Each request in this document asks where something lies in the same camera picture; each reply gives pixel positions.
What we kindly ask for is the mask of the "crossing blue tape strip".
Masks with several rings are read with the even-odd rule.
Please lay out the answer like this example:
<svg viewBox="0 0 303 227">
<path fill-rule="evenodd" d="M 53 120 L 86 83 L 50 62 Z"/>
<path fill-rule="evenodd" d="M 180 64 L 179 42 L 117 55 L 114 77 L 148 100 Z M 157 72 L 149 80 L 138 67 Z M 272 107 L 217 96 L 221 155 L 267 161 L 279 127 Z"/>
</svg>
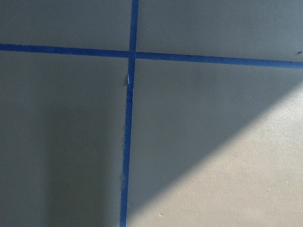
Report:
<svg viewBox="0 0 303 227">
<path fill-rule="evenodd" d="M 0 49 L 2 51 L 12 51 L 12 52 L 36 52 L 36 53 L 117 57 L 117 58 L 129 57 L 128 51 L 70 48 L 70 47 L 56 47 L 56 46 L 1 44 Z M 287 68 L 287 69 L 303 68 L 303 63 L 297 61 L 276 61 L 276 60 L 184 55 L 184 54 L 170 54 L 170 53 L 136 52 L 135 58 L 145 59 L 145 60 L 202 62 L 202 63 L 246 65 L 246 66 Z"/>
</svg>

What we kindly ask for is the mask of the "brown paper table cover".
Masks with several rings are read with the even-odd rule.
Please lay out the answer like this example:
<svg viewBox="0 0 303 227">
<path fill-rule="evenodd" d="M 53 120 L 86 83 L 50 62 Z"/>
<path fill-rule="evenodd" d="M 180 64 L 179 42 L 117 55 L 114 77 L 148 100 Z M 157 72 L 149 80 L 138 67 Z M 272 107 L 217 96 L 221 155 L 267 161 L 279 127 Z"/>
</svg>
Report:
<svg viewBox="0 0 303 227">
<path fill-rule="evenodd" d="M 129 52 L 130 0 L 3 0 L 0 44 Z M 300 0 L 141 0 L 136 52 L 303 62 Z M 119 227 L 128 58 L 0 50 L 0 224 Z M 303 69 L 136 59 L 127 227 L 300 227 Z"/>
</svg>

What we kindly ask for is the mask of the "long blue tape strip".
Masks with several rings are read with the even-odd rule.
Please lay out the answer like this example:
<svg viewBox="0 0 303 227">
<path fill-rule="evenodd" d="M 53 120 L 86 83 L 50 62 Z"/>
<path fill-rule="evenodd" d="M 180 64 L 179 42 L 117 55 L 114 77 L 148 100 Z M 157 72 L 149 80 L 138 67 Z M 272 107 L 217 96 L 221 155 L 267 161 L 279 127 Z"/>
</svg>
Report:
<svg viewBox="0 0 303 227">
<path fill-rule="evenodd" d="M 124 133 L 124 149 L 123 149 L 123 165 L 122 165 L 122 190 L 121 190 L 121 204 L 120 204 L 120 218 L 119 218 L 120 227 L 127 226 L 127 203 L 128 203 L 129 165 L 130 165 L 130 152 L 131 152 L 138 8 L 139 8 L 139 1 L 133 0 L 132 8 L 131 8 L 127 89 L 126 89 L 126 102 L 125 102 L 125 133 Z"/>
</svg>

